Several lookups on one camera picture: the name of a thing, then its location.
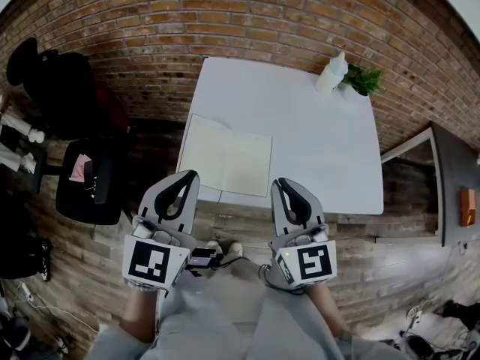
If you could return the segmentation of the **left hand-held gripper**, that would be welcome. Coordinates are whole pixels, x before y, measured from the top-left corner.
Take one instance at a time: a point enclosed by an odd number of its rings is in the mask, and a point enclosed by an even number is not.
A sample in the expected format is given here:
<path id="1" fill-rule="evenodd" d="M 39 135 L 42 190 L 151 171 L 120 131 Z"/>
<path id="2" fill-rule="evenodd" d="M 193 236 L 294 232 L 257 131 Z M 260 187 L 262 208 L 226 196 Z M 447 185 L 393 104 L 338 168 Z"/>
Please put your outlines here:
<path id="1" fill-rule="evenodd" d="M 125 279 L 162 290 L 176 285 L 197 247 L 190 234 L 199 190 L 199 174 L 185 170 L 163 178 L 145 192 L 139 216 L 133 218 L 133 231 L 124 237 Z"/>

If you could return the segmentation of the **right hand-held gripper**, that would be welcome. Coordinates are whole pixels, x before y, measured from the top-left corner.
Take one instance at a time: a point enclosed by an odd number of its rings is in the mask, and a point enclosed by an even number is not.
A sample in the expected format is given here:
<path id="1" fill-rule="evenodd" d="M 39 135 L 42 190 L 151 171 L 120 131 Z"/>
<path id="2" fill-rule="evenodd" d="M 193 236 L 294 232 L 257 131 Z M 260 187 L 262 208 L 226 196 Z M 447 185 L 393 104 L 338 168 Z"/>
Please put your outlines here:
<path id="1" fill-rule="evenodd" d="M 278 237 L 269 244 L 268 285 L 302 290 L 336 277 L 336 244 L 320 201 L 296 181 L 279 178 L 271 185 L 271 210 Z M 302 230 L 291 233 L 294 229 Z"/>

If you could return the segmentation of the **person's right forearm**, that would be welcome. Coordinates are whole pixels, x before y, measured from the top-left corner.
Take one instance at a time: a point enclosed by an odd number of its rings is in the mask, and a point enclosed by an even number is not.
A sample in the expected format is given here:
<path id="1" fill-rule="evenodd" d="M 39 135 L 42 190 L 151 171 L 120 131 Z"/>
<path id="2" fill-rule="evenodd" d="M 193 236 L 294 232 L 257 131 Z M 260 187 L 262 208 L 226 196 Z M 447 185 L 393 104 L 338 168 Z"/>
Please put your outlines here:
<path id="1" fill-rule="evenodd" d="M 339 338 L 343 333 L 350 330 L 325 283 L 309 286 L 306 293 L 335 338 Z"/>

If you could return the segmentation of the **person's left forearm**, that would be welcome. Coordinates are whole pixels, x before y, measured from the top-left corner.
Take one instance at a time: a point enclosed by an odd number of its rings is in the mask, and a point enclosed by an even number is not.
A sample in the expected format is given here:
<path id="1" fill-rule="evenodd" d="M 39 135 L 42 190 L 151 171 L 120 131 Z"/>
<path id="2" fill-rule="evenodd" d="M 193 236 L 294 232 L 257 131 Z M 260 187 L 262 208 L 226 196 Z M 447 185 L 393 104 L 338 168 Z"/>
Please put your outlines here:
<path id="1" fill-rule="evenodd" d="M 144 344 L 155 339 L 157 291 L 132 289 L 119 326 Z"/>

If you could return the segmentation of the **black waist-worn device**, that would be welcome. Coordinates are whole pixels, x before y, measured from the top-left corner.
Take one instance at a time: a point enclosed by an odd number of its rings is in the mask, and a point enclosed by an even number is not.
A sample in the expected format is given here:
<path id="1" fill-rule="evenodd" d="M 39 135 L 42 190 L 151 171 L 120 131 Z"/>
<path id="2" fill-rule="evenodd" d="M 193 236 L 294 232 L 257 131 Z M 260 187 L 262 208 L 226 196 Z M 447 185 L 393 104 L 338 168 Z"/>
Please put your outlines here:
<path id="1" fill-rule="evenodd" d="M 212 247 L 197 247 L 192 251 L 186 269 L 189 271 L 213 269 L 221 264 L 223 258 L 224 254 Z"/>

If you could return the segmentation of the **white table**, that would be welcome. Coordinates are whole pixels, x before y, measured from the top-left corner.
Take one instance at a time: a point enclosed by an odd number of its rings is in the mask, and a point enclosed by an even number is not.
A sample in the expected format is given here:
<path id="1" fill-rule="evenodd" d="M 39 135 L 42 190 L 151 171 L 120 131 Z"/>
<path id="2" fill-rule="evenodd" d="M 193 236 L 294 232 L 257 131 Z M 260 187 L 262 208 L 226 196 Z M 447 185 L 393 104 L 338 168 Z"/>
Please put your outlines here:
<path id="1" fill-rule="evenodd" d="M 371 102 L 349 85 L 322 96 L 317 76 L 256 61 L 208 57 L 204 60 L 188 114 L 207 119 L 207 135 L 185 133 L 177 170 L 200 176 L 201 200 L 239 206 L 271 205 L 270 184 L 280 177 L 308 189 L 328 213 L 379 215 L 383 212 L 380 147 Z M 208 182 L 220 162 L 212 143 L 227 131 L 256 137 L 252 158 L 237 166 L 266 184 L 250 192 L 224 191 Z"/>

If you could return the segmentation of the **pink cloth item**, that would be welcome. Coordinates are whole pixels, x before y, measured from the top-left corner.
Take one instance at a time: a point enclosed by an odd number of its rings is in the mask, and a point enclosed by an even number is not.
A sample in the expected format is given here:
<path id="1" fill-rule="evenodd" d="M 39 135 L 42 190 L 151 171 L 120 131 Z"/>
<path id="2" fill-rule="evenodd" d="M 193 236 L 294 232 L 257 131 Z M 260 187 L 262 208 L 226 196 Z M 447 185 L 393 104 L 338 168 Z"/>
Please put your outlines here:
<path id="1" fill-rule="evenodd" d="M 85 154 L 80 154 L 73 165 L 73 170 L 69 180 L 72 182 L 85 182 L 85 165 L 91 162 L 92 159 Z"/>

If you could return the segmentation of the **person's grey clothing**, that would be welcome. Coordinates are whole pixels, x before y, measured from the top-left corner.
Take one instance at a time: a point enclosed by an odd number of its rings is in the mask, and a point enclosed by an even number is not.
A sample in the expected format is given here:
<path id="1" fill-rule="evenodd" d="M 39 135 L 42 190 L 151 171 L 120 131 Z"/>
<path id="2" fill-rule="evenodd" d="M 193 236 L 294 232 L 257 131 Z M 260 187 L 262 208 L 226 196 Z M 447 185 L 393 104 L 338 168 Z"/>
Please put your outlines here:
<path id="1" fill-rule="evenodd" d="M 163 301 L 155 337 L 142 343 L 119 324 L 105 328 L 87 360 L 408 360 L 398 349 L 334 337 L 307 293 L 268 288 L 259 266 L 228 256 L 228 266 L 197 277 L 185 271 Z"/>

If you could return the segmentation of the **white spout bottle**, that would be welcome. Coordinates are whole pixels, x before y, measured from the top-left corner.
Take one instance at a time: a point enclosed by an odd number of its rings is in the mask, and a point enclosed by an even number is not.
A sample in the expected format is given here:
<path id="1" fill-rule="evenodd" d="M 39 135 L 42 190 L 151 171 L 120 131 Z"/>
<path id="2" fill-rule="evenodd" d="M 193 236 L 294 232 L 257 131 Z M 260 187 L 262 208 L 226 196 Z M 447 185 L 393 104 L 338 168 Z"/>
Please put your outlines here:
<path id="1" fill-rule="evenodd" d="M 343 81 L 348 72 L 348 63 L 345 52 L 341 51 L 332 58 L 319 75 L 315 88 L 323 96 L 331 95 L 335 88 Z"/>

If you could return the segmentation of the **green plant in white pot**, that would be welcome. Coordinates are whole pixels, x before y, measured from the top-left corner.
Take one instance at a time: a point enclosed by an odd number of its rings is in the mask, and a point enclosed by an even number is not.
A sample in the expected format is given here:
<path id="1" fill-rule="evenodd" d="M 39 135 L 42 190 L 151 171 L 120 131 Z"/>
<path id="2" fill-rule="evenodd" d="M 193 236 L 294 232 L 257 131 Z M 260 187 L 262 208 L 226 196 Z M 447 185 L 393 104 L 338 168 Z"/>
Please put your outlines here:
<path id="1" fill-rule="evenodd" d="M 342 82 L 350 85 L 361 96 L 367 97 L 380 91 L 381 76 L 381 70 L 364 69 L 349 63 Z"/>

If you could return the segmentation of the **black office chair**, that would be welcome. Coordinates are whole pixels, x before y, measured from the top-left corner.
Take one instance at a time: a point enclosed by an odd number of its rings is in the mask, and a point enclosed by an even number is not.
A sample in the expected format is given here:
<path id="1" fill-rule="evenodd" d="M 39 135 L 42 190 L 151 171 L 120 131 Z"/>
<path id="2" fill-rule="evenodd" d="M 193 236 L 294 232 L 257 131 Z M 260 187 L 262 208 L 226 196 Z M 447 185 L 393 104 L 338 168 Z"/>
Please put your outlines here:
<path id="1" fill-rule="evenodd" d="M 59 166 L 47 164 L 45 151 L 33 150 L 33 191 L 39 193 L 44 176 L 58 176 L 57 212 L 86 224 L 117 224 L 125 204 L 128 118 L 108 89 L 96 84 L 88 59 L 56 49 L 39 53 L 30 37 L 11 54 L 6 75 L 12 86 L 23 86 L 49 131 L 68 143 Z M 80 154 L 91 158 L 85 175 L 97 177 L 94 198 L 84 183 L 69 180 Z"/>

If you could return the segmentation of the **black patterned bag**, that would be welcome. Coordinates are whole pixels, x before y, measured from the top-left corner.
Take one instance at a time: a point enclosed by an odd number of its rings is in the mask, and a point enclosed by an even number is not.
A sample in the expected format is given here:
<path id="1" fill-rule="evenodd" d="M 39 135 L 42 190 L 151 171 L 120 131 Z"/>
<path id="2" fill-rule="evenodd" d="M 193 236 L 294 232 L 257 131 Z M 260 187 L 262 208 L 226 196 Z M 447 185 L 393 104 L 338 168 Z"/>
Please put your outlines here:
<path id="1" fill-rule="evenodd" d="M 0 279 L 15 280 L 40 274 L 43 281 L 51 278 L 48 238 L 17 235 L 0 244 Z"/>

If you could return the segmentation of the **dark-topped side table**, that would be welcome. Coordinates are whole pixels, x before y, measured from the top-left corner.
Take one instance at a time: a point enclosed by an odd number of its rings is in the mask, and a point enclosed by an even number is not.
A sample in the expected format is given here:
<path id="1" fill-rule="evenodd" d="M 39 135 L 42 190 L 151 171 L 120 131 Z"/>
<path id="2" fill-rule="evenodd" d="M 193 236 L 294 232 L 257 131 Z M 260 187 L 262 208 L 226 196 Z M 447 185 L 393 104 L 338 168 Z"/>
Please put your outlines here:
<path id="1" fill-rule="evenodd" d="M 380 244 L 440 244 L 443 247 L 480 240 L 480 154 L 466 142 L 436 123 L 381 154 L 386 163 L 402 154 L 429 142 L 436 173 L 438 199 L 438 228 L 434 235 L 419 238 L 377 238 Z M 461 191 L 476 192 L 475 224 L 461 226 Z"/>

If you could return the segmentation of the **orange box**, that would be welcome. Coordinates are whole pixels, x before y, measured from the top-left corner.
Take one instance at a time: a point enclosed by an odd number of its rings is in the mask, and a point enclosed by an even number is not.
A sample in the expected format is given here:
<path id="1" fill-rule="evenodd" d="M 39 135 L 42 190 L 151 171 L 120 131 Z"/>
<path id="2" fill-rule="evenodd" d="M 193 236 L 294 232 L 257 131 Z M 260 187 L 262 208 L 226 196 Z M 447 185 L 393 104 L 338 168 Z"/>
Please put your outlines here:
<path id="1" fill-rule="evenodd" d="M 476 191 L 464 189 L 460 192 L 460 225 L 471 227 L 476 222 Z"/>

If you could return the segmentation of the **black wheeled chair base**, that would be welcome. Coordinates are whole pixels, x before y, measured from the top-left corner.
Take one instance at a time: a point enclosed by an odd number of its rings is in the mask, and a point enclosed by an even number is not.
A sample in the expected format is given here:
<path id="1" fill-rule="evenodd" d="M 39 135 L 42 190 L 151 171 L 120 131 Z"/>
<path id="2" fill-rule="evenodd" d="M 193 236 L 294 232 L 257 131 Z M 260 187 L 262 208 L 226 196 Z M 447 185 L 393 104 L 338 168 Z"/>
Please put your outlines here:
<path id="1" fill-rule="evenodd" d="M 467 332 L 464 346 L 461 348 L 441 349 L 423 337 L 400 331 L 404 352 L 412 360 L 480 360 L 480 331 Z"/>

